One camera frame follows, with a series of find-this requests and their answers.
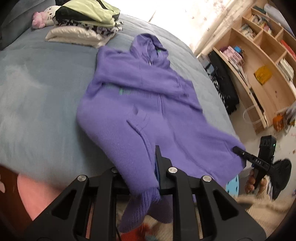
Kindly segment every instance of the pink fabric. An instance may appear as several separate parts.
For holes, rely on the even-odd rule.
[[[24,207],[34,220],[61,193],[61,190],[24,175],[17,177],[17,188]]]
[[[35,12],[32,17],[32,28],[39,29],[45,27],[45,13],[44,12]]]

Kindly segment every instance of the curtain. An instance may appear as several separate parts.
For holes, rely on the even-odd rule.
[[[254,4],[254,0],[236,0],[232,8],[224,16],[217,28],[213,25],[209,35],[205,34],[203,41],[200,41],[195,50],[195,55],[207,54],[211,51],[212,46],[231,28],[233,23],[243,15],[243,13]]]
[[[197,56],[220,37],[254,0],[159,0],[150,20],[187,44]]]

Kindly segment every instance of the hand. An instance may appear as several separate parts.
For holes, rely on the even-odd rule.
[[[244,190],[246,191],[246,194],[248,194],[249,192],[251,191],[254,191],[255,187],[254,187],[254,184],[256,182],[256,179],[254,178],[254,169],[252,169],[250,171],[250,175],[249,175],[249,179],[244,187]],[[260,188],[259,188],[259,192],[258,194],[262,193],[265,188],[266,188],[266,185],[267,185],[267,180],[265,178],[263,178],[261,181],[260,181]]]

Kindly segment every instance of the black bag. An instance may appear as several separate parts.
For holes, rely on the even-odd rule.
[[[227,113],[230,115],[237,109],[236,105],[239,104],[239,97],[227,73],[228,66],[215,51],[211,51],[208,56],[215,69],[213,78],[219,84],[219,95],[223,96],[223,103]]]

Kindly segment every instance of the book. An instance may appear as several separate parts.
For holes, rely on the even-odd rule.
[[[293,58],[296,60],[296,54],[294,51],[291,49],[291,47],[284,41],[281,40],[281,44],[284,45],[284,47],[290,52],[290,54],[293,56]]]

